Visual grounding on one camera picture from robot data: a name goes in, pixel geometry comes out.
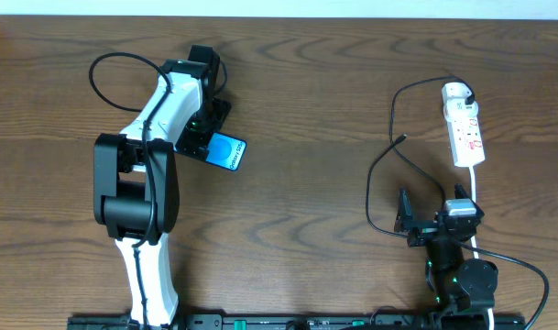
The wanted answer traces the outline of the blue Galaxy smartphone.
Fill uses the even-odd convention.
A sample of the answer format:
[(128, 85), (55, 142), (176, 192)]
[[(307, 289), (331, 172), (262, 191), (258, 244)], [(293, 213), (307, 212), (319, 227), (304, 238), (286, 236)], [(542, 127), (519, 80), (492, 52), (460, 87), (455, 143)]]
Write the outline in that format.
[(247, 143), (242, 139), (214, 133), (207, 147), (205, 161), (229, 171), (237, 171), (246, 147)]

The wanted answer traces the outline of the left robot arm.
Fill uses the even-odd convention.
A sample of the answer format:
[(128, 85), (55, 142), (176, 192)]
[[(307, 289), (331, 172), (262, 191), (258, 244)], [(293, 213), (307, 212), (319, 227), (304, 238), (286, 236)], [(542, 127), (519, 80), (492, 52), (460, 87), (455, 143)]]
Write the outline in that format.
[(218, 96), (226, 68), (210, 46), (192, 46), (185, 60), (141, 62), (155, 70), (157, 86), (128, 126), (95, 140), (93, 213), (126, 264), (129, 325), (169, 328), (179, 306), (168, 244), (179, 214), (176, 157), (210, 161), (231, 105)]

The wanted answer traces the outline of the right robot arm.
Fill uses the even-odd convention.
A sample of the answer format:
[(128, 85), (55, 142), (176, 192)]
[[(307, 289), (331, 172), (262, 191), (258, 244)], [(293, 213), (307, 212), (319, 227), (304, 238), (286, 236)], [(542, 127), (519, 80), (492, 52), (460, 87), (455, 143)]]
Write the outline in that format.
[(493, 329), (494, 293), (498, 267), (481, 258), (466, 258), (462, 245), (476, 235), (484, 212), (465, 192), (454, 187), (455, 198), (447, 200), (432, 220), (419, 220), (405, 189), (399, 190), (394, 231), (411, 248), (427, 253), (426, 282), (438, 306), (426, 314), (434, 329)]

